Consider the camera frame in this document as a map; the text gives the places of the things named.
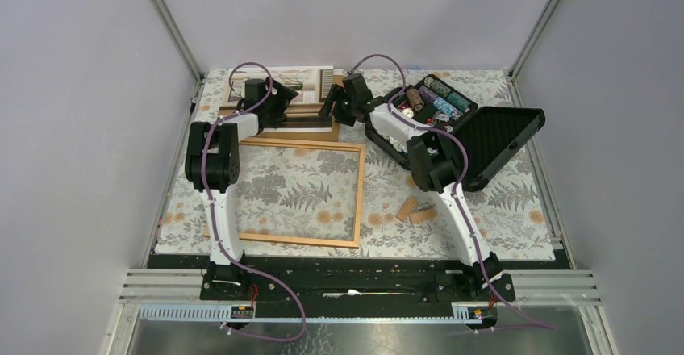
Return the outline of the wooden picture frame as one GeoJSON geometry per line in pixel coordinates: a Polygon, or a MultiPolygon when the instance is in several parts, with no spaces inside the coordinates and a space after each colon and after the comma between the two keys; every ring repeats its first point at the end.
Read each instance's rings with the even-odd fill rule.
{"type": "Polygon", "coordinates": [[[365,146],[257,138],[240,143],[240,241],[356,249],[365,146]]]}

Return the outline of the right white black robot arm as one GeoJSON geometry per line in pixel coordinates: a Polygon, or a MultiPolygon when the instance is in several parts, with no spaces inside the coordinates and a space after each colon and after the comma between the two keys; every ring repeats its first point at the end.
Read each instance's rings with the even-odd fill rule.
{"type": "Polygon", "coordinates": [[[477,108],[434,75],[375,97],[362,74],[349,73],[331,86],[319,115],[347,126],[363,123],[366,137],[432,195],[453,234],[459,261],[470,268],[462,279],[463,290],[482,300],[494,290],[503,268],[465,201],[463,185],[476,158],[468,154],[459,130],[477,108]]]}

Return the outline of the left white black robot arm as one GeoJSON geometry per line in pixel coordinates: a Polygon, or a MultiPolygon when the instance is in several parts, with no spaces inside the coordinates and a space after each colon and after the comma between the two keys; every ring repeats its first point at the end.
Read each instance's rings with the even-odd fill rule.
{"type": "Polygon", "coordinates": [[[222,274],[219,289],[230,299],[241,299],[250,288],[249,275],[285,287],[286,284],[243,263],[236,222],[236,183],[240,176],[240,142],[286,120],[286,109],[298,92],[272,77],[251,78],[242,86],[244,97],[236,109],[213,123],[190,125],[185,176],[199,193],[210,231],[211,268],[222,274]]]}

